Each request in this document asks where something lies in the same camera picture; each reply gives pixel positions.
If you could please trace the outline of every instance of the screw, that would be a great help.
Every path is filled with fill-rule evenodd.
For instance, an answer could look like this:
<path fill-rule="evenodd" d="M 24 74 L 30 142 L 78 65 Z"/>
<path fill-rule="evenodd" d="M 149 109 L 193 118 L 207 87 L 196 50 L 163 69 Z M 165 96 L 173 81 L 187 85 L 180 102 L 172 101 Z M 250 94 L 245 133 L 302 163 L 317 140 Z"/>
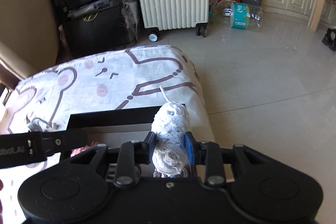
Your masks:
<path fill-rule="evenodd" d="M 171 189 L 175 186 L 175 183 L 174 182 L 167 182 L 165 185 L 166 185 L 167 188 Z"/>
<path fill-rule="evenodd" d="M 220 185 L 222 184 L 223 182 L 225 182 L 225 179 L 221 176 L 210 176 L 208 177 L 208 183 L 210 185 Z"/>
<path fill-rule="evenodd" d="M 129 185 L 133 182 L 133 179 L 129 176 L 121 176 L 115 180 L 119 185 Z"/>

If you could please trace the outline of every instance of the bed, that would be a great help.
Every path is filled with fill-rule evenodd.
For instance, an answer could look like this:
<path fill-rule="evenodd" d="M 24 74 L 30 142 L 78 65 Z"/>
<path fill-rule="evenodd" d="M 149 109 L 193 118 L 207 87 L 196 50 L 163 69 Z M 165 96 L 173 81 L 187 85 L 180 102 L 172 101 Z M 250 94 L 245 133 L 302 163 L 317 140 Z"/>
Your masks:
<path fill-rule="evenodd" d="M 41 119 L 44 131 L 66 130 L 71 114 L 159 106 L 170 100 L 186 105 L 196 140 L 214 141 L 195 66 L 178 48 L 141 46 L 103 52 L 44 70 L 19 82 L 10 96 L 1 134 L 27 132 L 25 119 Z M 29 176 L 59 161 L 0 170 L 4 224 L 25 219 L 17 191 Z"/>

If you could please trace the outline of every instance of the large water bottle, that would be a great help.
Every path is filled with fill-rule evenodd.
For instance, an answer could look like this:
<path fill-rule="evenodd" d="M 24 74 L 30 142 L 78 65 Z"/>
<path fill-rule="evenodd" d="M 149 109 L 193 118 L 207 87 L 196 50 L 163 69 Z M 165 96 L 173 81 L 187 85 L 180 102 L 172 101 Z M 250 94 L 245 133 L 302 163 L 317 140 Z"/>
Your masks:
<path fill-rule="evenodd" d="M 224 4 L 224 22 L 232 28 L 244 30 L 258 30 L 263 23 L 263 10 L 261 7 L 246 3 L 228 2 Z"/>

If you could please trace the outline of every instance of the caster wheel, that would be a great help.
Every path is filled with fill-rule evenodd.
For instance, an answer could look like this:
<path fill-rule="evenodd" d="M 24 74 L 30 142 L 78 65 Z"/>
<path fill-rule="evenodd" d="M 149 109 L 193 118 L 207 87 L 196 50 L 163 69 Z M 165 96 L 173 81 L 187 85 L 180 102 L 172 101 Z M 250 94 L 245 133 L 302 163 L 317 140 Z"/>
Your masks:
<path fill-rule="evenodd" d="M 208 28 L 207 27 L 203 27 L 202 28 L 202 36 L 203 37 L 207 37 L 207 35 L 208 35 Z"/>
<path fill-rule="evenodd" d="M 201 35 L 201 27 L 196 27 L 196 35 Z"/>
<path fill-rule="evenodd" d="M 148 39 L 150 42 L 156 42 L 159 40 L 159 34 L 157 32 L 150 32 L 148 34 Z"/>

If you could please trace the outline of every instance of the tiled floor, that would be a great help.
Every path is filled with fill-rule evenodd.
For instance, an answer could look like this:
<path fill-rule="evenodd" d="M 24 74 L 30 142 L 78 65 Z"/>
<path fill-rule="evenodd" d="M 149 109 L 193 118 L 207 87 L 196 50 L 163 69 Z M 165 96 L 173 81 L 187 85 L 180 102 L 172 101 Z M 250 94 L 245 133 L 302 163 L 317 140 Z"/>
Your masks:
<path fill-rule="evenodd" d="M 201 78 L 216 141 L 244 143 L 320 182 L 317 220 L 335 224 L 336 54 L 307 22 L 266 13 L 261 32 L 219 20 L 206 38 L 194 29 L 162 32 L 159 44 L 179 47 Z M 143 35 L 140 45 L 152 44 Z"/>

